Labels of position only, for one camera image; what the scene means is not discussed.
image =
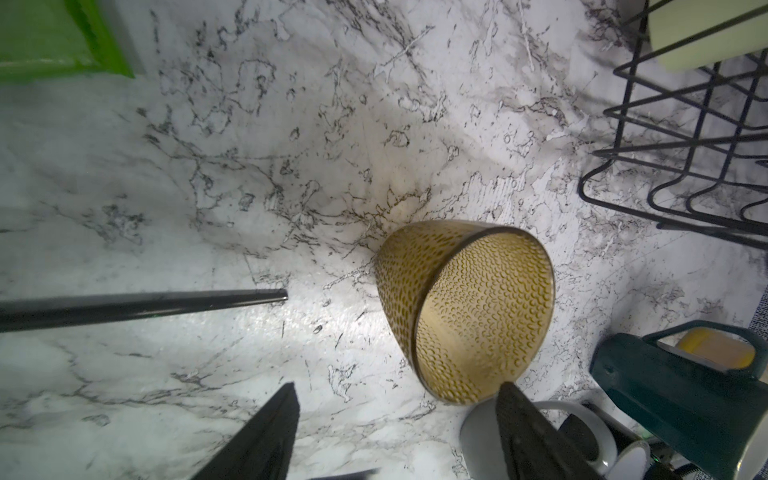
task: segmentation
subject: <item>mug handle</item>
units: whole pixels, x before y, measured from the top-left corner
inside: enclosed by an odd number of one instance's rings
[[[691,322],[683,323],[682,325],[673,326],[670,329],[646,335],[643,337],[643,341],[650,343],[653,346],[657,346],[656,342],[663,339],[665,336],[684,332],[698,326],[705,326],[706,328],[734,333],[745,339],[752,345],[752,347],[754,347],[755,358],[752,360],[752,363],[742,369],[730,369],[728,370],[728,375],[744,376],[757,380],[763,372],[765,372],[766,366],[768,366],[768,342],[752,330],[740,326],[723,325],[722,323],[710,322],[709,320],[693,320]]]
[[[539,410],[562,410],[564,412],[576,415],[584,424],[589,427],[598,442],[598,459],[587,463],[600,475],[603,475],[611,469],[616,462],[617,450],[611,430],[605,425],[600,417],[585,406],[573,402],[561,402],[551,400],[549,402],[533,402]]]

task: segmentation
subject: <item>black wire rack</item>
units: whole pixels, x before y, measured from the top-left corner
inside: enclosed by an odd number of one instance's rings
[[[648,15],[672,1],[646,2],[642,12],[621,24],[623,30],[634,31],[634,52],[631,61],[614,69],[614,75],[627,81],[622,104],[604,111],[618,120],[616,136],[612,148],[592,152],[604,162],[579,180],[579,196],[655,221],[660,229],[688,230],[768,250],[768,205],[760,209],[768,204],[768,124],[760,124],[760,114],[763,121],[768,119],[768,96],[758,94],[760,80],[768,75],[768,49],[689,71],[682,88],[664,87],[639,72],[651,64],[658,72],[656,57],[765,14],[768,5],[651,51]],[[730,99],[728,108],[715,101],[717,95]],[[681,126],[645,113],[661,102],[677,102],[688,110],[689,121]],[[611,186],[621,182],[629,185],[630,198],[627,192],[613,195],[620,199],[607,198]],[[645,188],[635,189],[638,183]]]

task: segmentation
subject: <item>black rod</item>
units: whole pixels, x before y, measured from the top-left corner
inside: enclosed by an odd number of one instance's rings
[[[662,217],[661,215],[644,212],[642,210],[625,207],[623,205],[612,204],[610,202],[599,200],[597,198],[593,198],[587,195],[587,192],[585,191],[587,182],[595,175],[599,174],[600,172],[604,171],[606,168],[610,167],[610,165],[611,165],[611,162],[607,161],[604,164],[600,165],[599,167],[588,171],[579,180],[579,183],[577,186],[577,192],[578,192],[578,196],[583,201],[593,205],[598,205],[599,207],[610,208],[611,210],[616,210],[617,212],[621,212],[623,214],[630,214],[636,217],[644,218],[646,220],[653,220],[658,222],[659,224],[663,224],[665,228],[676,227],[675,230],[686,230],[690,232],[703,233],[704,235],[709,235],[710,237],[716,237],[722,240],[728,240],[730,242],[741,243],[742,245],[747,245],[748,247],[759,248],[761,250],[768,250],[768,242],[766,242],[765,240],[753,239],[751,237],[734,234],[734,233],[731,233],[733,232],[732,230],[728,230],[728,229],[721,229],[721,228],[715,229],[712,227],[694,225],[691,223],[683,222],[681,220]]]
[[[603,150],[596,150],[592,152],[593,155],[598,157],[609,157],[612,154],[624,154],[632,151],[649,151],[649,150],[663,150],[666,148],[687,148],[687,147],[700,147],[702,145],[716,145],[716,144],[732,144],[738,142],[747,141],[765,141],[768,140],[768,133],[764,134],[749,134],[740,135],[739,133],[730,137],[715,137],[715,138],[701,138],[699,140],[690,139],[688,141],[670,141],[660,144],[649,145],[632,145],[629,147],[619,148],[604,148]]]
[[[661,87],[659,85],[656,85],[655,83],[653,83],[651,81],[648,81],[648,80],[646,80],[646,79],[644,79],[642,77],[638,77],[636,75],[632,75],[630,77],[630,75],[625,74],[624,72],[617,73],[616,75],[618,77],[622,77],[622,78],[624,78],[624,79],[626,79],[628,81],[631,79],[634,83],[639,84],[639,85],[643,85],[644,87],[649,88],[651,90],[655,90],[655,91],[658,91],[660,93],[667,94],[668,96],[665,97],[665,98],[674,98],[675,100],[682,101],[683,103],[688,104],[691,107],[698,108],[699,110],[705,110],[708,114],[714,115],[715,117],[718,117],[721,120],[725,120],[725,121],[727,121],[727,122],[729,122],[731,124],[735,125],[735,124],[739,123],[739,121],[736,118],[731,118],[728,115],[725,115],[725,114],[723,114],[723,113],[721,113],[721,112],[719,112],[717,110],[714,110],[714,109],[709,108],[709,107],[704,107],[700,102],[691,100],[691,99],[689,99],[689,98],[687,98],[687,97],[685,97],[683,95],[679,95],[678,94],[679,91],[667,90],[666,88],[663,88],[663,87]],[[722,76],[720,78],[723,79],[723,82],[721,82],[721,84],[729,84],[730,78],[726,78],[726,77],[722,77]],[[616,110],[616,109],[617,109],[616,107],[609,108],[606,111],[603,111],[603,113],[608,115],[609,111],[613,111],[613,110]],[[745,130],[764,130],[766,128],[768,128],[768,125],[757,125],[757,126],[746,125],[746,124],[744,125],[744,129]]]
[[[288,300],[285,290],[129,293],[0,303],[0,332],[122,322]]]
[[[696,138],[689,137],[685,134],[670,130],[669,128],[660,127],[656,124],[652,124],[651,122],[643,121],[639,118],[633,118],[629,115],[622,115],[618,114],[616,112],[611,112],[608,114],[608,117],[616,118],[618,120],[623,120],[625,122],[629,122],[631,124],[636,124],[641,127],[645,127],[649,130],[657,131],[662,134],[667,134],[671,137],[680,138],[681,140],[689,140],[689,141],[695,141]],[[715,145],[700,145],[701,147],[707,148],[712,151],[719,152],[721,154],[728,154],[728,150],[725,148],[716,147]],[[768,160],[768,155],[747,155],[747,154],[733,154],[733,158],[741,158],[745,160]]]
[[[704,174],[698,174],[696,172],[690,171],[690,170],[683,170],[682,168],[675,168],[675,167],[668,167],[667,165],[662,164],[655,164],[652,162],[647,162],[643,160],[638,160],[637,158],[630,158],[630,157],[622,157],[621,155],[612,155],[611,159],[613,161],[624,161],[628,162],[630,164],[635,165],[641,165],[642,167],[649,167],[649,168],[657,168],[658,170],[663,170],[670,172],[672,174],[683,174],[687,177],[694,177],[694,178],[700,178],[701,180],[709,180],[709,181],[717,181],[717,177],[711,177],[709,175]],[[723,185],[728,185],[729,187],[742,187],[742,188],[748,188],[752,191],[755,191],[759,194],[768,194],[768,187],[765,185],[758,185],[758,184],[745,184],[742,182],[732,182],[728,180],[723,180]]]
[[[752,207],[757,207],[758,205],[764,205],[764,204],[768,204],[768,197],[765,197],[762,200],[758,200],[757,202],[752,202],[751,204],[744,205],[743,207],[741,207],[741,210],[739,210],[739,218],[741,220],[744,220],[745,222],[757,222],[757,220],[752,220],[751,218],[747,218],[746,211]]]
[[[645,0],[645,8],[648,8],[648,1]],[[645,33],[647,30],[648,25],[648,18],[643,17],[643,19],[640,22],[640,33]],[[634,42],[634,52],[632,53],[632,60],[637,59],[640,56],[640,51],[643,48],[643,39],[638,38]],[[637,63],[632,65],[629,69],[629,75],[635,76],[637,73]],[[634,82],[632,80],[627,80],[627,86],[624,88],[624,104],[628,104],[630,100],[632,100],[632,90],[634,88]],[[626,116],[629,113],[629,108],[622,108],[621,114]],[[614,138],[614,148],[619,148],[621,146],[621,138],[624,135],[624,121],[619,119],[619,125],[616,127],[616,137]]]
[[[725,78],[725,77],[723,77],[723,75],[716,73],[714,70],[712,70],[709,67],[699,67],[699,70],[701,70],[702,72],[704,72],[706,74],[714,75],[717,78]],[[739,92],[741,92],[741,93],[743,93],[745,95],[750,95],[750,91],[749,90],[747,90],[746,88],[744,88],[741,85],[737,84],[735,81],[729,81],[727,83],[727,85],[729,87],[733,88],[734,90],[739,91]],[[752,94],[752,99],[754,101],[760,101],[760,102],[768,101],[768,97],[760,97],[758,94]]]
[[[626,78],[627,80],[632,80],[634,83],[642,84],[644,87],[647,86],[645,83],[641,83],[641,79],[640,78],[635,78],[636,75],[633,74],[633,73],[630,73],[629,75],[627,75],[627,74],[624,74],[623,72],[619,72],[616,75],[619,76],[619,77],[622,77],[622,78]],[[641,105],[646,105],[646,104],[653,103],[653,102],[659,101],[659,100],[667,100],[668,98],[674,98],[675,100],[684,101],[683,100],[683,98],[684,98],[683,95],[684,94],[689,94],[689,93],[694,93],[694,92],[697,92],[697,91],[705,90],[705,89],[709,88],[710,83],[714,84],[714,86],[719,86],[719,85],[728,84],[731,81],[743,80],[745,78],[764,77],[766,75],[768,75],[768,68],[761,67],[761,68],[758,68],[755,71],[747,71],[747,72],[744,72],[744,73],[740,73],[740,74],[736,74],[736,75],[731,75],[729,77],[720,77],[720,78],[717,78],[714,82],[705,81],[704,83],[700,83],[700,84],[696,84],[696,85],[691,85],[690,87],[681,88],[681,89],[675,90],[675,91],[667,91],[667,93],[663,93],[663,94],[659,94],[659,95],[654,95],[653,97],[646,97],[646,98],[643,98],[641,100],[636,100],[636,101],[632,101],[632,102],[628,102],[628,103],[624,102],[621,105],[617,105],[617,106],[611,107],[611,108],[606,108],[604,110],[604,113],[605,112],[609,112],[609,111],[616,111],[616,110],[624,111],[625,109],[628,109],[628,108],[640,107]],[[650,88],[653,88],[654,90],[658,89],[658,87],[654,87],[654,86],[650,86]],[[735,119],[731,119],[729,117],[725,117],[724,120],[730,121],[731,123],[738,123],[738,121],[736,121]],[[752,130],[762,130],[762,129],[766,128],[766,127],[768,127],[768,125],[761,125],[759,127],[751,127],[751,129]]]

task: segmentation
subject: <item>marble countertop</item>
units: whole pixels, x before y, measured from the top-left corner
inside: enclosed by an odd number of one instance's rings
[[[513,225],[557,302],[518,385],[600,398],[609,331],[745,323],[755,250],[576,194],[629,59],[598,0],[117,2],[143,74],[0,88],[0,296],[285,287],[290,300],[0,335],[5,478],[188,478],[280,385],[289,478],[468,475],[372,259],[405,223]],[[632,184],[608,188],[616,198]]]

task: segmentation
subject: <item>dark green mug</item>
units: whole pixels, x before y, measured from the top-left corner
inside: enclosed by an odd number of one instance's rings
[[[719,371],[657,343],[698,326],[741,336],[754,361]],[[694,320],[643,338],[613,335],[590,373],[619,409],[714,478],[752,480],[768,459],[768,385],[758,380],[766,365],[768,343],[755,332]]]

